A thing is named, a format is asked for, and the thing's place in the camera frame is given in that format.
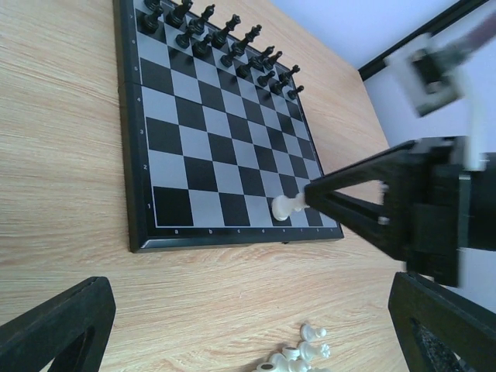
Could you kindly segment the white king piece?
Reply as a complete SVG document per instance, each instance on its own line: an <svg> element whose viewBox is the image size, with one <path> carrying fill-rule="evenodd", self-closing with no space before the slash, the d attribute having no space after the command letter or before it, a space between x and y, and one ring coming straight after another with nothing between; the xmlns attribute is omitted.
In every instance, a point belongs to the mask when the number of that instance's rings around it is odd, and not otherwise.
<svg viewBox="0 0 496 372"><path fill-rule="evenodd" d="M289 218L292 212L300 212L305 208L308 208L308 205L303 192L297 193L294 198L279 195L271 202L272 216L277 221L284 221Z"/></svg>

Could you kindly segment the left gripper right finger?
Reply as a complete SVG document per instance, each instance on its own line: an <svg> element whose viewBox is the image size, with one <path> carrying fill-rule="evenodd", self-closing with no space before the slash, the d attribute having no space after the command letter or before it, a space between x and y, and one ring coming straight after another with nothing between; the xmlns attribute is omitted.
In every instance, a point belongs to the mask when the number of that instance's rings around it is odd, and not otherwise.
<svg viewBox="0 0 496 372"><path fill-rule="evenodd" d="M495 314L486 308L397 272L388 310L410 371L495 370Z"/></svg>

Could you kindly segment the white chess piece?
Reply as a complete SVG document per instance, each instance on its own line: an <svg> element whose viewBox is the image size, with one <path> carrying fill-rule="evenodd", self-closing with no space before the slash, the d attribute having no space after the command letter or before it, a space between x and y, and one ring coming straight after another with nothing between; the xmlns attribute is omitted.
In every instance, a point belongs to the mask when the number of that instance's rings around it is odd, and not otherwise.
<svg viewBox="0 0 496 372"><path fill-rule="evenodd" d="M309 323L304 322L300 328L301 339L305 342L311 343L317 339L325 337L327 330L323 327L312 327Z"/></svg>

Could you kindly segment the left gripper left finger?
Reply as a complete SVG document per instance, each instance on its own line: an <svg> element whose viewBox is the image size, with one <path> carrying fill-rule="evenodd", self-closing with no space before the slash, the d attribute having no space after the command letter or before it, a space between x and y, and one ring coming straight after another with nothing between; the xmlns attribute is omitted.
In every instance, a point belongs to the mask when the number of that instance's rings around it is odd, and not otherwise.
<svg viewBox="0 0 496 372"><path fill-rule="evenodd" d="M1 370L98 371L116 305L107 277L89 277L1 326Z"/></svg>

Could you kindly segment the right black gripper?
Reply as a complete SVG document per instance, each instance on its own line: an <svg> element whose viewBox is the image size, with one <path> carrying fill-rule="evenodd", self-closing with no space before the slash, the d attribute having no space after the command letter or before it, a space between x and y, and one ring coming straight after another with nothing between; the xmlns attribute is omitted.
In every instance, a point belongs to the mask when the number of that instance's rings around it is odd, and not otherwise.
<svg viewBox="0 0 496 372"><path fill-rule="evenodd" d="M456 287L471 184L463 169L464 150L462 136L409 140L311 181L304 188L305 202L405 262L408 272ZM388 186L384 205L324 197L368 181Z"/></svg>

